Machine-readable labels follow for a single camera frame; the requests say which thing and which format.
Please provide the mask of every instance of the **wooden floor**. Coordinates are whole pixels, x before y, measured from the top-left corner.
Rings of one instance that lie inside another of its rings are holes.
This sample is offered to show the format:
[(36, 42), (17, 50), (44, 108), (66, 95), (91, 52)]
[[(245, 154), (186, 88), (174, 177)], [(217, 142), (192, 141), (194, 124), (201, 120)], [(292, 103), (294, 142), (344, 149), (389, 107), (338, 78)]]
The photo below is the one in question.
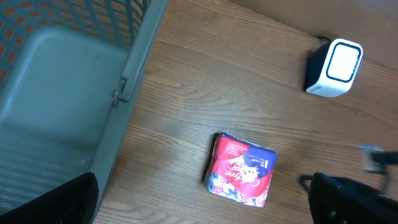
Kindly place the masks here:
[[(358, 145), (398, 146), (397, 71), (365, 58), (347, 94), (309, 95), (305, 62), (319, 46), (227, 0), (170, 0), (95, 222), (311, 223), (299, 174), (377, 187)], [(222, 131), (278, 153), (265, 208), (203, 188), (213, 136)]]

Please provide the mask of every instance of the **white device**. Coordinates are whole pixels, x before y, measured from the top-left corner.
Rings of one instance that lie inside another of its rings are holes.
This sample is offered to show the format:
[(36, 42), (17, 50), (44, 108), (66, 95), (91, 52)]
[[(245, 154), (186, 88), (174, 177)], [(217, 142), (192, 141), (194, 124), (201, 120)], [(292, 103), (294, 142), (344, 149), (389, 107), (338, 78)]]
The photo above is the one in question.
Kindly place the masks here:
[(362, 55), (359, 44), (345, 39), (320, 47), (309, 58), (305, 91), (325, 97), (346, 93), (353, 85)]

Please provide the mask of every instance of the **basket mesh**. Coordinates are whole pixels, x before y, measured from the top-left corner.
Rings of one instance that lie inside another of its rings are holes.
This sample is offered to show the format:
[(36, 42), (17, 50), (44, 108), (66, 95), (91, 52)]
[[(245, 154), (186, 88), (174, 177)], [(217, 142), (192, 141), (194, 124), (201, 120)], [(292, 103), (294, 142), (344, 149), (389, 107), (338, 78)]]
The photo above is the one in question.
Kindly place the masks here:
[(149, 0), (0, 0), (0, 86), (25, 40), (59, 26), (129, 48)]

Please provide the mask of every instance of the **plastic wrapper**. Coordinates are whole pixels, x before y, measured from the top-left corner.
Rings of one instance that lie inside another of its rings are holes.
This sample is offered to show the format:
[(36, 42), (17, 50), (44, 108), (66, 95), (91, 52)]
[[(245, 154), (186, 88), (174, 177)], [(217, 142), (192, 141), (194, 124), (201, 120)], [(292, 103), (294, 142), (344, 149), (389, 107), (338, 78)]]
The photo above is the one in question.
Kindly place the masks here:
[(213, 194), (263, 207), (277, 154), (222, 133), (215, 142), (205, 187)]

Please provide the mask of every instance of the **black object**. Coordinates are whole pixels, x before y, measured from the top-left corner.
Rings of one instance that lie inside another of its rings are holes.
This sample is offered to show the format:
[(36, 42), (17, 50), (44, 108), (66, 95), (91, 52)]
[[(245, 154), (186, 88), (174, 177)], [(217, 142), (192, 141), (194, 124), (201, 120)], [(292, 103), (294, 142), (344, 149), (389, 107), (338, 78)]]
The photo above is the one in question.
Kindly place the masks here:
[(331, 42), (322, 45), (314, 53), (308, 55), (307, 70), (305, 75), (304, 89), (316, 84), (318, 81), (323, 64), (325, 63), (326, 55), (328, 54)]
[(398, 223), (398, 202), (368, 185), (322, 173), (301, 175), (299, 182), (308, 190), (314, 224)]
[(91, 223), (98, 199), (95, 175), (87, 172), (0, 216), (4, 224)]

